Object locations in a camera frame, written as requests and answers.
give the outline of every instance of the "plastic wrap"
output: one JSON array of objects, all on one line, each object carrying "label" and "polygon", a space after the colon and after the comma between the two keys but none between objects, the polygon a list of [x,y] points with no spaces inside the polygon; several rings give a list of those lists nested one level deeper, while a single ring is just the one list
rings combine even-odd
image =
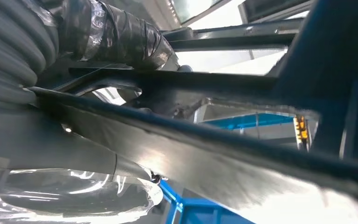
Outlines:
[{"label": "plastic wrap", "polygon": [[168,41],[153,25],[123,10],[101,4],[107,19],[93,60],[125,63],[136,69],[158,69],[170,57],[176,57]]},{"label": "plastic wrap", "polygon": [[152,182],[70,169],[11,171],[0,190],[0,224],[132,222],[160,203]]},{"label": "plastic wrap", "polygon": [[90,0],[39,0],[54,15],[59,24],[60,56],[70,55],[81,60],[91,31]]},{"label": "plastic wrap", "polygon": [[56,27],[57,23],[53,15],[46,9],[38,5],[35,0],[22,0],[24,4],[35,12],[38,17],[43,21],[43,24],[49,27]]},{"label": "plastic wrap", "polygon": [[102,7],[102,4],[96,0],[90,0],[91,2],[91,28],[90,37],[87,43],[86,52],[82,60],[91,59],[98,51],[103,36],[103,28],[106,21],[106,13]]}]

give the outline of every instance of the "black tape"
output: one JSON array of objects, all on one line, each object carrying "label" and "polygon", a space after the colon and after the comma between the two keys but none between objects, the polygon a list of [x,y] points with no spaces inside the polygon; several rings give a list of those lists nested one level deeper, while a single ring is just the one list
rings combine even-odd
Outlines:
[{"label": "black tape", "polygon": [[107,20],[93,60],[125,63],[136,69],[158,69],[177,57],[168,41],[153,25],[113,6],[105,7]]}]

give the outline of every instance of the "blue metal frame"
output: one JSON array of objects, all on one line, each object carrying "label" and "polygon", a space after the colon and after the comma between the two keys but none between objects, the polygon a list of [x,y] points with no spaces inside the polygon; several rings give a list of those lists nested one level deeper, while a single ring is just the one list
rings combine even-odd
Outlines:
[{"label": "blue metal frame", "polygon": [[276,124],[285,124],[292,123],[293,117],[268,114],[268,113],[259,113],[252,115],[245,115],[240,117],[232,117],[227,119],[211,120],[206,121],[206,124],[213,126],[218,126],[223,129],[241,129],[257,126],[267,126],[267,125],[276,125]]},{"label": "blue metal frame", "polygon": [[182,198],[169,186],[165,181],[161,181],[160,187],[164,193],[164,198],[171,204],[166,224],[173,224],[177,212],[181,213],[179,224],[204,224],[205,217],[210,217],[212,219],[212,224],[221,224],[222,216],[232,216],[239,222],[234,222],[230,224],[254,224],[249,220],[246,220],[243,217],[240,217],[227,209],[221,207],[219,204],[209,201],[204,198]]}]

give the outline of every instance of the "reflective metal surface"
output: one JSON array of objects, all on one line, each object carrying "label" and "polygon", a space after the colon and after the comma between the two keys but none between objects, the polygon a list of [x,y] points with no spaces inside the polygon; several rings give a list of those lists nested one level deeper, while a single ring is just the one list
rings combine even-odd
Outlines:
[{"label": "reflective metal surface", "polygon": [[[75,132],[180,181],[252,222],[358,223],[358,163],[274,147],[129,108],[35,91],[43,109],[64,111],[65,116],[56,115],[71,123]],[[101,128],[90,130],[89,123]]]},{"label": "reflective metal surface", "polygon": [[299,32],[303,20],[303,18],[299,18],[283,21],[244,24],[228,28],[201,29],[195,30],[195,33],[197,34],[196,38],[198,39],[271,34],[296,34]]}]

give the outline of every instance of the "blue panel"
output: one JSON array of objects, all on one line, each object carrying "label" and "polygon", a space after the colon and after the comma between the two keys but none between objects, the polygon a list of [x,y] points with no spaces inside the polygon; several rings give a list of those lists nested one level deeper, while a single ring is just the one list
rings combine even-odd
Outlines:
[{"label": "blue panel", "polygon": [[176,210],[177,210],[176,205],[171,204],[165,224],[173,224],[173,221],[175,220],[175,216],[176,216]]},{"label": "blue panel", "polygon": [[[260,113],[259,116],[259,126],[266,125],[275,125],[275,124],[284,124],[293,122],[293,117],[287,117],[276,114],[269,113]],[[240,129],[240,128],[249,128],[256,127],[256,115],[246,115],[241,117],[233,117],[220,120],[211,120],[205,122],[206,124],[218,126],[224,129]]]},{"label": "blue panel", "polygon": [[181,201],[181,197],[179,195],[176,194],[176,192],[171,188],[171,186],[169,186],[169,184],[165,181],[161,181],[160,183],[160,188],[164,193],[164,198],[172,203],[180,203]]},{"label": "blue panel", "polygon": [[184,206],[180,224],[254,224],[219,207]]},{"label": "blue panel", "polygon": [[220,205],[215,202],[209,201],[204,198],[183,198],[182,199],[183,206],[199,206],[199,207],[209,207],[209,208],[220,208]]}]

